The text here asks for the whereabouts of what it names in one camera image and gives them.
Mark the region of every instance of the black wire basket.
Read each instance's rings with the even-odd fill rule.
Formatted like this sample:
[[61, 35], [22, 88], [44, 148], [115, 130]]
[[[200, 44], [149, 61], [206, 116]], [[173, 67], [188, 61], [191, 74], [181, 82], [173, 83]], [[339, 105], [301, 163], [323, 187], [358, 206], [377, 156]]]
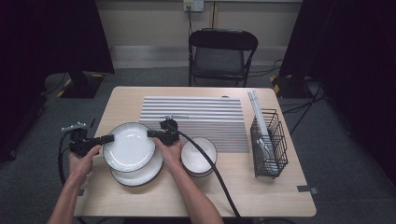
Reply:
[[288, 164], [285, 134], [276, 110], [262, 109], [268, 134], [262, 134], [256, 117], [250, 127], [255, 176], [277, 178]]

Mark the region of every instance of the wooden tabletop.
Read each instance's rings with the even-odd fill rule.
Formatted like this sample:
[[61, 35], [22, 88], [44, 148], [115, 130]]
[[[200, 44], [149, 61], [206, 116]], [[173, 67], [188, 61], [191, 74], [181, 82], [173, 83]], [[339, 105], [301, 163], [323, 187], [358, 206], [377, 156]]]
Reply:
[[[275, 109], [284, 124], [289, 164], [280, 177], [254, 175], [249, 129], [254, 118], [248, 98], [249, 88], [117, 87], [113, 90], [96, 136], [109, 134], [126, 122], [138, 122], [145, 96], [237, 97], [241, 100], [247, 129], [249, 153], [219, 153], [217, 168], [242, 217], [312, 217], [316, 207], [306, 186], [301, 164], [291, 141], [276, 95], [271, 89], [254, 89], [263, 108]], [[117, 182], [103, 153], [93, 158], [94, 171], [78, 197], [77, 217], [187, 217], [184, 203], [172, 176], [164, 165], [157, 177], [142, 187], [125, 187]], [[194, 182], [219, 209], [223, 217], [234, 217], [214, 173]]]

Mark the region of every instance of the black backdrop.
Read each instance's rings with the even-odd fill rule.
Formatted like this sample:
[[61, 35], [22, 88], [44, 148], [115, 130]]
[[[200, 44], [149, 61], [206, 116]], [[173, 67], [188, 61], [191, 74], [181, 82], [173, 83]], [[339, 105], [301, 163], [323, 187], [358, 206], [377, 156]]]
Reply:
[[47, 76], [114, 68], [94, 0], [2, 1], [0, 30], [2, 159], [44, 104]]
[[304, 0], [280, 70], [322, 80], [351, 136], [394, 184], [395, 8], [391, 0]]

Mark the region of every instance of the human hand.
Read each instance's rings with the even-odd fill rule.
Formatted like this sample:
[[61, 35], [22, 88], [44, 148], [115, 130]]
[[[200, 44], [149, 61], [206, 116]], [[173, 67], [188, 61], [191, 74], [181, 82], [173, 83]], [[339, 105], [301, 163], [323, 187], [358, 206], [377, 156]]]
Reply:
[[157, 137], [154, 137], [152, 140], [160, 149], [163, 155], [163, 161], [169, 168], [181, 167], [181, 149], [183, 144], [180, 141], [175, 142], [172, 146], [166, 146]]
[[87, 180], [87, 175], [92, 171], [93, 156], [96, 155], [101, 146], [95, 146], [83, 158], [77, 157], [73, 152], [69, 153], [69, 177], [67, 181], [72, 181], [78, 187], [81, 187]]

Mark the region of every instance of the white ribbed board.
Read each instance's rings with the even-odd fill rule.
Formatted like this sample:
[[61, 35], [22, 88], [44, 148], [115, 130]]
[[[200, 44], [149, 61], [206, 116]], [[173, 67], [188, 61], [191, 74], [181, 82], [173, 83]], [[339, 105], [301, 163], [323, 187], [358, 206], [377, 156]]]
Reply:
[[174, 118], [189, 138], [209, 139], [218, 152], [248, 152], [241, 102], [228, 97], [146, 96], [139, 122], [159, 131], [164, 116]]

